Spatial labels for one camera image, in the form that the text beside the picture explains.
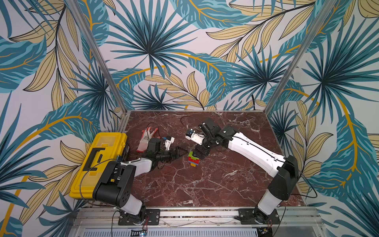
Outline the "white red work glove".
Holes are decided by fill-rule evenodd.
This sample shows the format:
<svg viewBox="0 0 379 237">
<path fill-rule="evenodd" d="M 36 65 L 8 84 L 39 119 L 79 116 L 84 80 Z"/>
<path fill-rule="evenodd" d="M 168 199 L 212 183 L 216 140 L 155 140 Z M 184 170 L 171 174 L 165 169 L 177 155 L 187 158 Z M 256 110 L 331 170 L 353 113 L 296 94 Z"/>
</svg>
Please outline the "white red work glove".
<svg viewBox="0 0 379 237">
<path fill-rule="evenodd" d="M 143 134 L 139 142 L 137 152 L 143 153 L 146 151 L 146 149 L 148 148 L 150 139 L 153 138 L 153 136 L 158 130 L 159 130 L 158 128 L 152 129 L 152 127 L 148 127 L 145 130 L 143 130 Z"/>
</svg>

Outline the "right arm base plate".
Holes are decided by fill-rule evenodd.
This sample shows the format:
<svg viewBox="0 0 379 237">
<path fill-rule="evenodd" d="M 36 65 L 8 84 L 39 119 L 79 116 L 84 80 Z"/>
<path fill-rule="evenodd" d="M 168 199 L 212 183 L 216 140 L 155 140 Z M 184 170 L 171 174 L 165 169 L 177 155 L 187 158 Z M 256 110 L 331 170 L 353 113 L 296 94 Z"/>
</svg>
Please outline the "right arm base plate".
<svg viewBox="0 0 379 237">
<path fill-rule="evenodd" d="M 257 208 L 240 208 L 237 211 L 238 214 L 234 219 L 240 221 L 242 225 L 271 225 L 280 223 L 276 209 L 270 215 L 264 214 Z"/>
</svg>

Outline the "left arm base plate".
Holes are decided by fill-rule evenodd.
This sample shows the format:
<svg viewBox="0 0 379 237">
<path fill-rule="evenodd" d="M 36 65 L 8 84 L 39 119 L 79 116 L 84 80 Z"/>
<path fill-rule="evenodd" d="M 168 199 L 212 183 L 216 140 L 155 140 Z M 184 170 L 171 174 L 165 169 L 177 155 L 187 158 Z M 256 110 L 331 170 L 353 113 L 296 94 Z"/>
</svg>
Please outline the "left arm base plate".
<svg viewBox="0 0 379 237">
<path fill-rule="evenodd" d="M 121 212 L 119 226 L 137 226 L 147 224 L 148 226 L 159 225 L 160 209 L 142 209 L 138 215 Z"/>
</svg>

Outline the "yellow toolbox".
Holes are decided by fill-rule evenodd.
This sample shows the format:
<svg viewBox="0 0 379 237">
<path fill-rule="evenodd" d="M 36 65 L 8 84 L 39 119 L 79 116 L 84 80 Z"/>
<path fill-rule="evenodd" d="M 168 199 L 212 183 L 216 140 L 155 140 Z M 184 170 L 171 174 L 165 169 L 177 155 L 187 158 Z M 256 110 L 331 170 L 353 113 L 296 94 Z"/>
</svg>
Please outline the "yellow toolbox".
<svg viewBox="0 0 379 237">
<path fill-rule="evenodd" d="M 91 199 L 108 162 L 127 154 L 128 151 L 125 133 L 98 133 L 71 185 L 69 196 L 75 199 Z"/>
</svg>

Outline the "aluminium front rail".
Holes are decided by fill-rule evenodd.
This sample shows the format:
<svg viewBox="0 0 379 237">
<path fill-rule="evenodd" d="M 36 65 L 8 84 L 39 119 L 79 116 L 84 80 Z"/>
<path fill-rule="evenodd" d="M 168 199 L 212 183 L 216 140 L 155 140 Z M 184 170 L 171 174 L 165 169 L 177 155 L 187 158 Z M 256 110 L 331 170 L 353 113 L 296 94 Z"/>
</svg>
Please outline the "aluminium front rail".
<svg viewBox="0 0 379 237">
<path fill-rule="evenodd" d="M 148 228 L 181 227 L 323 227 L 325 222 L 315 207 L 289 206 L 277 208 L 274 219 L 267 224 L 242 224 L 241 207 L 159 207 L 160 213 L 149 218 Z M 83 208 L 72 224 L 72 229 L 80 228 L 122 228 L 119 213 L 113 208 Z"/>
</svg>

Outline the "green 2x4 lego brick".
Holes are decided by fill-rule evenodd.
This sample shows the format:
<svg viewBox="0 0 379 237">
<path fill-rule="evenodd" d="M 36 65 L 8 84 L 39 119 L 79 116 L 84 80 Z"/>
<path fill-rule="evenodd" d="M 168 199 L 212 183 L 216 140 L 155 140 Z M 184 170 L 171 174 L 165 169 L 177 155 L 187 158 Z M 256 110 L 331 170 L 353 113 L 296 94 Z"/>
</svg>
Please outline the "green 2x4 lego brick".
<svg viewBox="0 0 379 237">
<path fill-rule="evenodd" d="M 191 152 L 189 152 L 189 160 L 199 161 L 199 158 L 195 157 L 193 155 L 193 152 L 191 151 Z"/>
</svg>

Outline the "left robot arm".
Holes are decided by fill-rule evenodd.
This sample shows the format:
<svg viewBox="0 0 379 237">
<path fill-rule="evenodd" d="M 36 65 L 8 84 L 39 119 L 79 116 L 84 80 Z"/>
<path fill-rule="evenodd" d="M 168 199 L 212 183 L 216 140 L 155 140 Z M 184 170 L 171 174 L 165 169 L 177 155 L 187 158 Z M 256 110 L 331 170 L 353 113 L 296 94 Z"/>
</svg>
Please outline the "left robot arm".
<svg viewBox="0 0 379 237">
<path fill-rule="evenodd" d="M 151 172 L 159 163 L 171 163 L 189 153 L 179 146 L 168 151 L 164 150 L 161 148 L 161 143 L 162 140 L 159 138 L 151 139 L 142 157 L 136 160 L 108 162 L 94 188 L 93 199 L 112 205 L 126 214 L 143 215 L 145 213 L 143 202 L 131 194 L 134 178 Z"/>
</svg>

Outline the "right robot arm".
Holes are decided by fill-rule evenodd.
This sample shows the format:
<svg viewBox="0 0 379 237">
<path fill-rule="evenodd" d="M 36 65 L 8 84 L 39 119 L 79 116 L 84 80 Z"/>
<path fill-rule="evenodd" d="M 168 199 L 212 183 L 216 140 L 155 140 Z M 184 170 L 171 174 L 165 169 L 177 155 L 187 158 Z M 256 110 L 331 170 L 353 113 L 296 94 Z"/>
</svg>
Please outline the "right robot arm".
<svg viewBox="0 0 379 237">
<path fill-rule="evenodd" d="M 202 135 L 194 129 L 186 132 L 186 139 L 196 143 L 192 153 L 194 158 L 203 160 L 209 156 L 211 149 L 223 146 L 244 156 L 272 177 L 265 194 L 255 208 L 257 214 L 267 217 L 282 201 L 290 198 L 300 178 L 297 160 L 293 156 L 276 154 L 231 126 L 220 128 L 209 118 L 202 122 L 199 128 L 203 132 Z"/>
</svg>

